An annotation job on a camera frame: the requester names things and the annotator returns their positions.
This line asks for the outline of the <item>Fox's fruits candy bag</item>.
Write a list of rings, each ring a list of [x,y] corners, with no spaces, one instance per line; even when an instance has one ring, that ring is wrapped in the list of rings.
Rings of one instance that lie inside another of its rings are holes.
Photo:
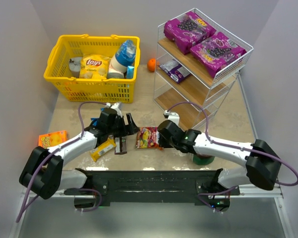
[[[153,149],[162,150],[159,145],[159,132],[157,127],[140,127],[136,136],[136,149]]]

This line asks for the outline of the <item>dark purple candy bag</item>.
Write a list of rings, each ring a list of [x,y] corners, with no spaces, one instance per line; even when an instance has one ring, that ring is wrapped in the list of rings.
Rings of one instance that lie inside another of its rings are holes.
[[[183,82],[191,75],[191,73],[175,59],[160,64],[159,68],[162,69],[177,84]]]

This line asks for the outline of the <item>purple grape candy bag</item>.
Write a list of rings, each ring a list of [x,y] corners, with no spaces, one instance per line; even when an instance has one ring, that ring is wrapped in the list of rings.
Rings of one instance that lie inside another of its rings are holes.
[[[214,78],[217,72],[243,56],[246,50],[224,33],[216,32],[213,36],[193,46],[190,53]]]
[[[199,15],[189,11],[181,19],[167,21],[163,32],[186,55],[193,46],[213,36],[216,29]]]

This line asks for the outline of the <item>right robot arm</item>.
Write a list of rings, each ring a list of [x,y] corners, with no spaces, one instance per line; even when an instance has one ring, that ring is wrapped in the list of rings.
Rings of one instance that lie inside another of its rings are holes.
[[[265,141],[257,139],[254,143],[242,143],[207,137],[198,130],[183,131],[170,120],[163,121],[157,130],[164,148],[219,157],[239,165],[232,170],[218,169],[212,180],[203,185],[207,192],[222,192],[246,184],[263,190],[272,190],[275,186],[281,163],[271,158],[275,152]]]

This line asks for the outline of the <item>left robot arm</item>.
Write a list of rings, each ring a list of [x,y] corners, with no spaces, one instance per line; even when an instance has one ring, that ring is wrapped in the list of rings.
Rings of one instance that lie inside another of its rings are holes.
[[[43,199],[48,199],[58,190],[80,189],[87,175],[78,170],[63,172],[63,167],[79,155],[96,149],[108,137],[136,134],[139,127],[130,113],[120,116],[114,109],[104,109],[76,137],[50,148],[38,146],[33,149],[21,172],[19,183]]]

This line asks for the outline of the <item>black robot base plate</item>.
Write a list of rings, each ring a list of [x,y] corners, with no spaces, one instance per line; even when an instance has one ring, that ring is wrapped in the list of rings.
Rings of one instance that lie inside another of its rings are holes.
[[[65,195],[96,195],[100,192],[102,205],[112,202],[135,203],[193,203],[202,205],[206,194],[223,192],[218,183],[221,170],[179,171],[84,171],[87,181],[82,190],[68,188]]]

